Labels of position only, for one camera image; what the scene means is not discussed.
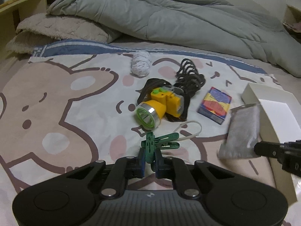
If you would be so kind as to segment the colourful card box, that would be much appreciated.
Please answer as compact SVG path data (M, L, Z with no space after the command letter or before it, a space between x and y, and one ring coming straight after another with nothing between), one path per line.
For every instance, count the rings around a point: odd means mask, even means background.
M221 125L226 120L232 97L211 87L197 109L197 113Z

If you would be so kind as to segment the cartoon bear print blanket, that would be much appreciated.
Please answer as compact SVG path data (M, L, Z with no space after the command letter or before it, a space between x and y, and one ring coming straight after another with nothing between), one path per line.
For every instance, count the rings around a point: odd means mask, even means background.
M135 109L146 78L132 75L130 66L140 48L150 53L150 78L174 83L185 58L206 78L191 100L189 123L162 119L155 129L156 136L178 132L185 137L177 150L163 154L189 164L203 159L275 185L266 158L219 161L229 121L217 124L197 112L212 87L229 94L234 108L242 104L249 83L279 87L273 76L242 59L186 48L65 41L40 48L26 60L10 59L1 76L1 225L16 225L12 202L28 186L98 159L110 164L138 154L146 129Z

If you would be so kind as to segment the open wardrobe shelf with clothes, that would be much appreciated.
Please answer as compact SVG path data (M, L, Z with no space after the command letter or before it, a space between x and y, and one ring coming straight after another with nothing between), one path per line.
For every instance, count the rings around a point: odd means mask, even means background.
M294 6L287 5L286 11L283 19L283 26L286 31L298 42L300 42L301 37L301 13L300 10Z

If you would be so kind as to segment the brown plastic hair claw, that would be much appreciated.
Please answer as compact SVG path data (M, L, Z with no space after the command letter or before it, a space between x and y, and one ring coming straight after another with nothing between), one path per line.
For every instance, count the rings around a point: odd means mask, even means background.
M198 72L194 62L190 59L183 59L180 69L176 72L175 87L181 88L190 98L205 85L206 79Z

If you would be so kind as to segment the grey quilted duvet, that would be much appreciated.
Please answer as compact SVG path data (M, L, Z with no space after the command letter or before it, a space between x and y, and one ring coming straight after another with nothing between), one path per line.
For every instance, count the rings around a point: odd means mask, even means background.
M47 12L143 40L261 60L300 77L300 43L282 23L225 0L55 0Z

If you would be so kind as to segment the wooden side shelf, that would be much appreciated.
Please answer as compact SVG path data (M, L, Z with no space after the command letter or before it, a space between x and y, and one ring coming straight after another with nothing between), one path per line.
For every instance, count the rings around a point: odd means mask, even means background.
M1 51L16 35L18 24L38 13L45 13L54 0L10 0L1 4Z

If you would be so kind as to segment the white sock bundle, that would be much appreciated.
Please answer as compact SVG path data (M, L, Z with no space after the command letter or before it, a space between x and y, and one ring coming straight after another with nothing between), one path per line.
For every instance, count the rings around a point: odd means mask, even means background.
M139 50L134 52L131 62L131 73L139 78L149 75L151 65L151 55L149 52Z

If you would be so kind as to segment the white shallow cardboard tray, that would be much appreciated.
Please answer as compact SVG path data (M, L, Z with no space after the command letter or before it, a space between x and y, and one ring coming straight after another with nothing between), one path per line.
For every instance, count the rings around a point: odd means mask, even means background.
M260 136L263 141L284 143L300 139L300 103L288 91L257 83L249 83L241 98L245 104L258 103ZM292 176L281 169L279 162L269 159L275 185L292 205L297 201Z

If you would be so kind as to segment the yellow headlamp with black strap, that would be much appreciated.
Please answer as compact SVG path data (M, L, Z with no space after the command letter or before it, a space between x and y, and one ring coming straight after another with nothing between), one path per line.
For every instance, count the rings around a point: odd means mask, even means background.
M142 126L153 130L163 117L170 122L187 120L191 97L164 79L148 79L137 99L136 115Z

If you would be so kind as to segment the beige fluffy pillow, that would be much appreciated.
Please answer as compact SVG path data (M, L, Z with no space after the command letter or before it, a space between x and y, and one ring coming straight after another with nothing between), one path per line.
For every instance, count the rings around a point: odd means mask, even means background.
M19 23L16 36L7 43L6 50L17 54L31 54L35 47L60 40L111 43L119 36L120 32L84 18L39 13Z

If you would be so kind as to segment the grey foil sachet packet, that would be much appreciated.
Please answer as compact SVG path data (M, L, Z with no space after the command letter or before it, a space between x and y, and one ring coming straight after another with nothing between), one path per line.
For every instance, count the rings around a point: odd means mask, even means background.
M260 132L260 106L247 104L231 109L231 119L225 144L218 151L219 159L257 158L254 146Z

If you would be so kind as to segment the green plastic clothes pegs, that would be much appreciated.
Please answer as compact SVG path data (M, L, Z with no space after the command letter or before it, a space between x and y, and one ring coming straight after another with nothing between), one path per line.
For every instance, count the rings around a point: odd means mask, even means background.
M160 137L155 137L153 132L146 134L146 139L141 141L141 147L145 150L145 161L151 164L155 160L155 150L176 150L180 147L177 142L178 133L171 133Z

